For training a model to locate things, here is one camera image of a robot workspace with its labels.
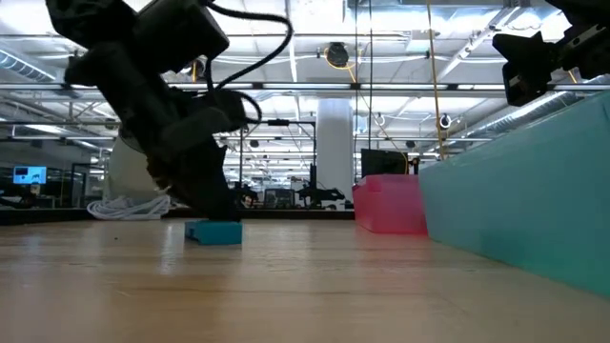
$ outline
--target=blue screen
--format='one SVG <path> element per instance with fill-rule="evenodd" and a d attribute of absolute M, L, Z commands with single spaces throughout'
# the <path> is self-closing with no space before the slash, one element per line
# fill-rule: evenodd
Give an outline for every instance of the blue screen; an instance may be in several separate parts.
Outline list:
<path fill-rule="evenodd" d="M 15 167 L 12 183 L 16 185 L 44 185 L 47 183 L 47 167 Z"/>

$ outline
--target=rope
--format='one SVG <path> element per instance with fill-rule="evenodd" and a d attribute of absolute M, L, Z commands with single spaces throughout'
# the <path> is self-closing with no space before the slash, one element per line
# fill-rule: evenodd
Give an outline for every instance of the rope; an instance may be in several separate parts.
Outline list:
<path fill-rule="evenodd" d="M 430 28 L 428 29 L 429 38 L 430 38 L 430 54 L 432 61 L 432 80 L 435 86 L 435 106 L 437 110 L 437 136 L 438 136 L 438 149 L 440 151 L 440 160 L 445 159 L 445 152 L 442 146 L 442 130 L 440 129 L 440 105 L 438 104 L 438 80 L 437 80 L 437 60 L 435 58 L 435 39 L 434 32 L 432 30 L 432 0 L 426 0 L 427 8 L 428 8 L 428 24 Z"/>

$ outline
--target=monitor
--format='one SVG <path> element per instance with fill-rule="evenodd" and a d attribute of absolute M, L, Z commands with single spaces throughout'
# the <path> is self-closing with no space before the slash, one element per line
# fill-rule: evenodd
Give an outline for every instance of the monitor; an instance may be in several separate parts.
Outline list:
<path fill-rule="evenodd" d="M 408 173 L 404 156 L 398 151 L 362 149 L 361 152 L 363 178 L 367 175 Z"/>
<path fill-rule="evenodd" d="M 47 183 L 47 167 L 15 167 L 12 172 L 15 185 L 44 185 Z"/>

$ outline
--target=black monitor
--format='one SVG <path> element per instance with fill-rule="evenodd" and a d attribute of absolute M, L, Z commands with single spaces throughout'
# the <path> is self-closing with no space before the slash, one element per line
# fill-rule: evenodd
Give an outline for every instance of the black monitor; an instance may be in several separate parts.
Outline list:
<path fill-rule="evenodd" d="M 408 173 L 407 162 L 401 152 L 362 149 L 361 153 L 362 177 L 367 175 Z"/>

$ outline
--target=teal box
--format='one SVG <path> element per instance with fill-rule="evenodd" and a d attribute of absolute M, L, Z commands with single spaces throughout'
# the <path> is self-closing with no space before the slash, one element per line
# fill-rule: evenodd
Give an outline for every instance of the teal box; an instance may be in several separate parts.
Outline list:
<path fill-rule="evenodd" d="M 241 244 L 243 226 L 234 222 L 196 221 L 185 224 L 184 235 L 201 245 Z"/>
<path fill-rule="evenodd" d="M 610 296 L 610 93 L 419 176 L 430 236 Z"/>

